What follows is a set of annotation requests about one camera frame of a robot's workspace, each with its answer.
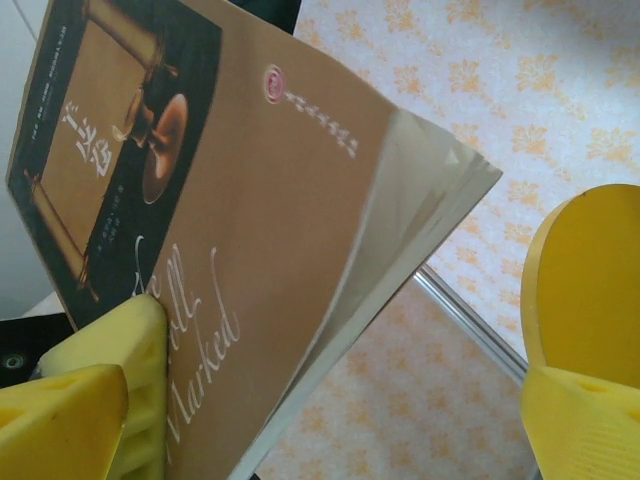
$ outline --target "metal bar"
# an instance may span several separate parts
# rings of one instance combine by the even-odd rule
[[[449,317],[473,339],[511,378],[522,385],[527,362],[518,355],[460,296],[428,265],[414,275],[420,286],[449,314]],[[536,467],[528,480],[543,480]]]

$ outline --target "red circular logo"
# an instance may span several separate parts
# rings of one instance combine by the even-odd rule
[[[269,103],[278,103],[284,95],[284,75],[282,70],[271,65],[264,74],[264,91]]]

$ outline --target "orange floral print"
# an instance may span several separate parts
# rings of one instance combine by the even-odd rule
[[[480,63],[476,61],[463,60],[460,63],[449,63],[449,83],[451,84],[451,92],[469,93],[479,97],[485,105],[491,107],[491,113],[500,118],[506,118],[504,109],[495,105],[494,101],[487,95],[484,90],[484,84],[480,80],[478,66]]]

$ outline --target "floral pattern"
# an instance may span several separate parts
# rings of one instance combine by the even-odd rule
[[[529,480],[516,384],[410,282],[316,389],[258,474]]]

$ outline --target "book cover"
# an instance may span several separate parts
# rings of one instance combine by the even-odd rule
[[[224,1],[50,1],[7,182],[77,328],[166,308],[169,479],[226,478],[277,407],[395,111]]]

